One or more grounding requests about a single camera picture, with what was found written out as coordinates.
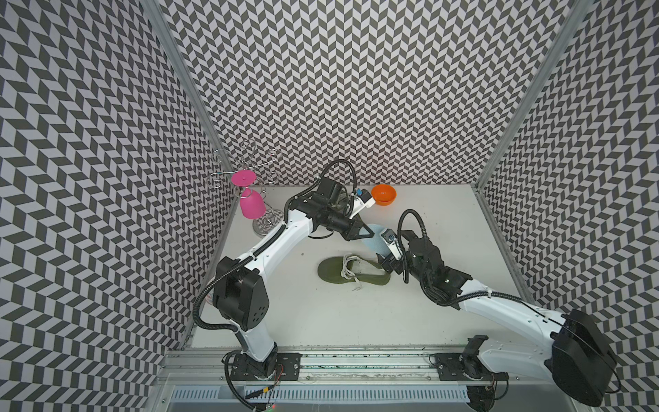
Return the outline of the orange bowl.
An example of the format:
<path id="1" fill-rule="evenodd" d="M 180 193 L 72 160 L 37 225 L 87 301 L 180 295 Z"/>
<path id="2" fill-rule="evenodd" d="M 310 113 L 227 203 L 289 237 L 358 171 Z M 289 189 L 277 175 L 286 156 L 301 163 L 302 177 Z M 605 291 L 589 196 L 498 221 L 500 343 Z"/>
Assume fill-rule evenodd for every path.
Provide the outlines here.
<path id="1" fill-rule="evenodd" d="M 379 206 L 391 205 L 396 200 L 396 189 L 391 185 L 375 185 L 371 190 L 371 195 Z"/>

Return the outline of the olive green sandal with laces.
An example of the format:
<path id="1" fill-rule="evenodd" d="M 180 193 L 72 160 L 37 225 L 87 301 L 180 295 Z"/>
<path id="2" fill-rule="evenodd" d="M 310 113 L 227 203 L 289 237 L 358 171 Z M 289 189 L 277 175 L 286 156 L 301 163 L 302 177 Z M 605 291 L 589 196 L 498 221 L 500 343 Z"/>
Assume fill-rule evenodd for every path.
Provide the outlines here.
<path id="1" fill-rule="evenodd" d="M 354 208 L 354 194 L 343 185 L 338 185 L 331 194 L 329 206 L 342 215 L 350 217 Z"/>

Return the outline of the grey-blue insole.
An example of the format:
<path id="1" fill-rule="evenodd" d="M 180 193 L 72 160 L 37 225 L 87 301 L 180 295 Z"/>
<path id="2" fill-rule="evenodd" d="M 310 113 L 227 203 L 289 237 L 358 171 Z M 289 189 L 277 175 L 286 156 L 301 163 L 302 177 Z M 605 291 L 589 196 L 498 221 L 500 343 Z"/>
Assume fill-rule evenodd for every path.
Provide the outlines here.
<path id="1" fill-rule="evenodd" d="M 379 224 L 370 223 L 367 224 L 369 228 L 374 231 L 375 235 L 371 239 L 361 240 L 370 250 L 379 254 L 383 258 L 387 258 L 391 253 L 383 240 L 380 237 L 380 234 L 386 230 L 386 227 L 383 227 Z"/>

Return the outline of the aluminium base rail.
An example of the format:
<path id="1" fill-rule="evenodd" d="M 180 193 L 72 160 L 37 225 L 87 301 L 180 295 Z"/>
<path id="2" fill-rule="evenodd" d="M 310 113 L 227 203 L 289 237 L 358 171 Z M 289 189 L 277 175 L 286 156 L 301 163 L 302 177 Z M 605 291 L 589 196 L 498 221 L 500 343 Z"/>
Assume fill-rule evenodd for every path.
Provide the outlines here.
<path id="1" fill-rule="evenodd" d="M 459 347 L 283 348 L 275 369 L 258 376 L 223 348 L 167 355 L 147 411 L 412 410 L 582 411 L 549 382 L 508 373 L 463 372 Z"/>

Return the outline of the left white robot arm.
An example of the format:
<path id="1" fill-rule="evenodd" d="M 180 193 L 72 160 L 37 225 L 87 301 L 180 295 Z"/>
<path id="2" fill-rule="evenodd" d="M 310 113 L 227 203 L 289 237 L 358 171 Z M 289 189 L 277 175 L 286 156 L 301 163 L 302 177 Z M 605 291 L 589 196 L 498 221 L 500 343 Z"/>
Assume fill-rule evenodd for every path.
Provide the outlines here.
<path id="1" fill-rule="evenodd" d="M 298 243 L 318 228 L 338 233 L 346 241 L 374 237 L 359 217 L 374 206 L 367 189 L 355 188 L 342 209 L 334 207 L 344 186 L 329 178 L 290 197 L 282 221 L 260 242 L 236 259 L 224 257 L 216 266 L 215 278 L 196 298 L 192 317 L 207 331 L 231 331 L 240 343 L 247 369 L 256 377 L 268 378 L 276 369 L 278 348 L 263 324 L 269 310 L 267 281 L 276 267 Z"/>

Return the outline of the pink plastic wine glass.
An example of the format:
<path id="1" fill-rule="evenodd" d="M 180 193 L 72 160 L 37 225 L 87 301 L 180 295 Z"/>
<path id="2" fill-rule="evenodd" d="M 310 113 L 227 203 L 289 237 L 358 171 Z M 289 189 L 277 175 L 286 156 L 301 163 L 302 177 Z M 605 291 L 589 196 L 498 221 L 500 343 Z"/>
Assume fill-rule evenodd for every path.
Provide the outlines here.
<path id="1" fill-rule="evenodd" d="M 257 175 L 254 171 L 243 169 L 234 173 L 231 182 L 240 189 L 240 209 L 247 219 L 256 220 L 265 215 L 266 206 L 263 196 L 254 188 Z"/>

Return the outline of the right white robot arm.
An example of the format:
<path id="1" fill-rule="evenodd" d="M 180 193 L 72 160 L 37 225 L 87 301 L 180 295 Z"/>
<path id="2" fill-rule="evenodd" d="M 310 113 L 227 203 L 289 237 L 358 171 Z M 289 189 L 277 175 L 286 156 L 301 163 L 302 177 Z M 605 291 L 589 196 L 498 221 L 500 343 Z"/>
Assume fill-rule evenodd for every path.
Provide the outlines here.
<path id="1" fill-rule="evenodd" d="M 575 401 L 599 407 L 618 382 L 612 341 L 588 313 L 562 313 L 496 291 L 444 263 L 439 248 L 412 230 L 386 228 L 375 236 L 385 247 L 378 260 L 388 271 L 415 278 L 430 302 L 477 314 L 514 331 L 529 345 L 508 346 L 473 337 L 463 353 L 466 374 L 513 373 L 551 381 Z"/>

